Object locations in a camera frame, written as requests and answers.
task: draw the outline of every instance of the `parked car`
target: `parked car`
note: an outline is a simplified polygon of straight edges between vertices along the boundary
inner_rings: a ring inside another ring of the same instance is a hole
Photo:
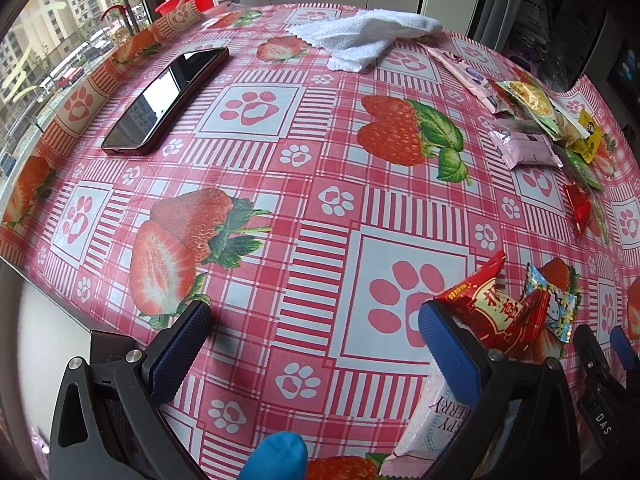
[[[58,78],[56,81],[56,86],[58,88],[66,88],[69,85],[72,85],[78,79],[80,79],[84,75],[84,68],[81,66],[72,66],[65,70],[65,72]]]

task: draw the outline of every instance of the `metal rod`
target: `metal rod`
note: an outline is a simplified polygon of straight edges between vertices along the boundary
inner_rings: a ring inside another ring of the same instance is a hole
[[[133,9],[131,9],[131,4],[129,3],[129,0],[122,0],[122,3],[124,4],[124,8],[127,11],[127,14],[129,15],[133,29],[136,32],[140,32],[140,27],[138,27],[138,22],[136,21],[136,17],[133,14]]]

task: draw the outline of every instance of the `yellow snack package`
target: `yellow snack package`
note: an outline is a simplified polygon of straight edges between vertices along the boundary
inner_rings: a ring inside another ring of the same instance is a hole
[[[602,142],[602,130],[598,123],[583,108],[578,122],[591,134],[588,139],[576,140],[568,149],[580,153],[584,161],[589,164],[598,151]]]

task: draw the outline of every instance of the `red candy wrapper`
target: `red candy wrapper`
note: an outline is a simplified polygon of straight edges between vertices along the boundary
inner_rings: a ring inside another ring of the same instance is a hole
[[[544,326],[550,297],[544,291],[534,291],[521,302],[496,288],[505,260],[504,251],[495,253],[480,269],[437,299],[472,330],[484,348],[497,348],[519,357]]]

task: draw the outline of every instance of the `green snack package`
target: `green snack package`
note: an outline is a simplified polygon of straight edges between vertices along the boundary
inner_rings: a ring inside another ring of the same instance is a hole
[[[575,173],[578,173],[584,181],[589,184],[589,186],[593,187],[593,189],[603,189],[596,174],[591,171],[591,168],[580,155],[569,150],[565,150],[564,148],[560,148],[560,146],[555,146],[554,152],[556,152],[560,157],[560,160],[562,160],[564,165],[571,165],[571,168],[565,169],[570,177],[573,173],[571,170],[574,170]]]
[[[562,139],[556,111],[542,88],[520,81],[498,81],[497,84],[529,113],[549,137],[556,142]]]

